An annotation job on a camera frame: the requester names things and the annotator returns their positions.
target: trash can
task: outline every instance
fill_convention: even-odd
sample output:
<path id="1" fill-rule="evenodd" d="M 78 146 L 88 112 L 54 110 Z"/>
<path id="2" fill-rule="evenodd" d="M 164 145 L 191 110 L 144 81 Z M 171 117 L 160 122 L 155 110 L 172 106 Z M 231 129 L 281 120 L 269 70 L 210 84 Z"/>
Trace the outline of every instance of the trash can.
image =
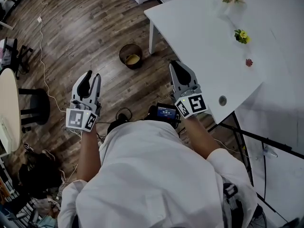
<path id="1" fill-rule="evenodd" d="M 120 61 L 129 69 L 136 69 L 142 66 L 143 51 L 136 44 L 125 45 L 119 52 Z"/>

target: beige tabletop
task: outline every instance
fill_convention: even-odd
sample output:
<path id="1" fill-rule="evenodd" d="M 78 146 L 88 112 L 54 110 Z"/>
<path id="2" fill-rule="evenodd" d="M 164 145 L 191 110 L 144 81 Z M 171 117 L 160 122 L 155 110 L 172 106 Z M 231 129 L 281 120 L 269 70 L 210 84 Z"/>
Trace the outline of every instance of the beige tabletop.
<path id="1" fill-rule="evenodd" d="M 17 81 L 9 68 L 4 69 L 0 75 L 0 102 L 0 117 L 12 138 L 11 150 L 16 151 L 20 145 L 21 115 Z"/>

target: black chair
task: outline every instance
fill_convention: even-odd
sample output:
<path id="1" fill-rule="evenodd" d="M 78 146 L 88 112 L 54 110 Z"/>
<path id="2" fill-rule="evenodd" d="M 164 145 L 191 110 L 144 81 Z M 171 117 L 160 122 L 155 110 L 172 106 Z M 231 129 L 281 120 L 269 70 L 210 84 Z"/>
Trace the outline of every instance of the black chair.
<path id="1" fill-rule="evenodd" d="M 10 68 L 11 70 L 13 70 L 16 75 L 16 78 L 19 79 L 18 72 L 20 72 L 20 66 L 23 70 L 22 74 L 27 74 L 29 72 L 29 67 L 25 66 L 26 62 L 23 62 L 22 59 L 28 52 L 33 52 L 33 49 L 27 49 L 25 45 L 22 45 L 20 52 L 18 52 L 17 44 L 17 39 L 9 39 L 8 41 L 8 39 L 5 38 L 1 66 L 2 69 Z"/>

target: red flower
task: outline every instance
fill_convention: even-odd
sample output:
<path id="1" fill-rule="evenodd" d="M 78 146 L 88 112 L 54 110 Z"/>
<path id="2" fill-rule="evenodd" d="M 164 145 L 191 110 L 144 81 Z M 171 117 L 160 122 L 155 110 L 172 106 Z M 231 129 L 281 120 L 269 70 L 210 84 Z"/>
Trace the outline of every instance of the red flower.
<path id="1" fill-rule="evenodd" d="M 253 65 L 253 62 L 251 59 L 246 59 L 246 66 L 250 67 Z"/>

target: power strip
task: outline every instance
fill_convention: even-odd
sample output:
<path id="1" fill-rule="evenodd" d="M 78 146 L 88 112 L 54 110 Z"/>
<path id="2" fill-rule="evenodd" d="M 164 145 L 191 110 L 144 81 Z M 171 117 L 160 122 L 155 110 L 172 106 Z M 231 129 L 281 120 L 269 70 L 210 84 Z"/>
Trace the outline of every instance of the power strip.
<path id="1" fill-rule="evenodd" d="M 1 140 L 1 143 L 2 143 L 6 153 L 10 154 L 12 140 L 11 140 L 11 137 L 10 137 L 10 134 L 9 134 L 7 128 L 5 127 L 5 121 L 2 118 L 2 116 L 0 116 L 0 140 Z"/>

